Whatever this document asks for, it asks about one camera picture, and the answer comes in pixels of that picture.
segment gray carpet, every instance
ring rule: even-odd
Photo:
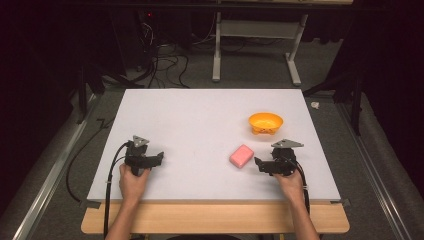
[[[223,52],[221,82],[213,83],[211,49],[193,48],[191,51],[179,51],[188,56],[189,64],[182,80],[191,88],[294,88],[290,82],[288,69],[282,58],[282,53],[289,51],[287,42],[278,42],[270,45],[248,44],[241,51],[236,43],[224,46],[228,51]],[[308,89],[324,80],[329,67],[337,53],[339,44],[320,45],[318,43],[302,43],[296,56],[296,64],[302,84],[302,90]],[[172,48],[163,49],[163,53],[175,54]],[[184,58],[180,57],[178,65],[166,69],[166,61],[152,87],[175,87],[172,82],[178,82],[178,75],[184,69]],[[349,129],[333,104],[329,92],[307,98],[309,105],[312,101],[320,102],[320,108],[309,106],[312,120],[335,178],[342,198],[346,203],[346,214],[351,228],[341,235],[326,235],[324,239],[396,239],[389,222],[381,208],[379,199],[365,174],[360,154],[355,146]],[[87,126],[74,148],[80,149],[95,134],[101,121],[112,119],[123,96],[123,90],[108,87],[101,97],[100,103],[88,120]],[[373,118],[372,109],[363,101],[361,113],[362,138],[366,142],[367,150],[373,159],[377,160],[377,167],[387,183],[389,191],[401,210],[412,239],[423,236],[423,202],[405,171],[398,163],[384,133]],[[73,125],[68,123],[43,154],[39,163],[28,176],[26,184],[9,207],[0,221],[0,239],[11,239],[16,232],[32,200],[37,194],[44,178],[54,162],[57,153],[51,149],[60,149],[61,143],[72,132]],[[77,196],[87,196],[91,181],[94,178],[98,161],[107,140],[110,127],[101,130],[94,139],[79,153],[71,175],[71,188]],[[80,208],[66,191],[64,177],[62,177],[52,199],[45,209],[38,226],[34,229],[31,239],[101,239],[101,235],[85,235],[80,226],[85,209]]]

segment sponge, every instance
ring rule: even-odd
[[[242,168],[252,157],[253,151],[243,144],[230,156],[230,162],[236,167]]]

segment bowl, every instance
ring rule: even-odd
[[[283,124],[283,119],[274,113],[261,112],[249,117],[252,133],[274,135]]]

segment person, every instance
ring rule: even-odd
[[[119,186],[122,193],[122,204],[109,233],[107,240],[128,240],[131,226],[135,218],[139,199],[143,196],[150,170],[146,169],[140,177],[131,173],[131,167],[122,164],[119,167],[121,179]],[[296,170],[290,176],[274,174],[280,184],[281,191],[289,202],[295,235],[298,240],[319,239],[318,233],[309,217],[304,204],[303,184],[300,173]]]

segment white tabletop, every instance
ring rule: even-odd
[[[284,119],[275,135],[254,135],[248,118],[273,112]],[[238,169],[230,155],[245,144],[271,161],[271,144],[290,139],[309,185],[311,200],[340,195],[300,90],[137,89],[126,90],[108,137],[88,199],[105,199],[106,180],[118,148],[133,135],[150,140],[147,156],[164,152],[153,168],[144,200],[280,200],[277,181],[259,172],[254,159]],[[125,148],[119,156],[124,156]],[[119,169],[111,199],[120,200]]]

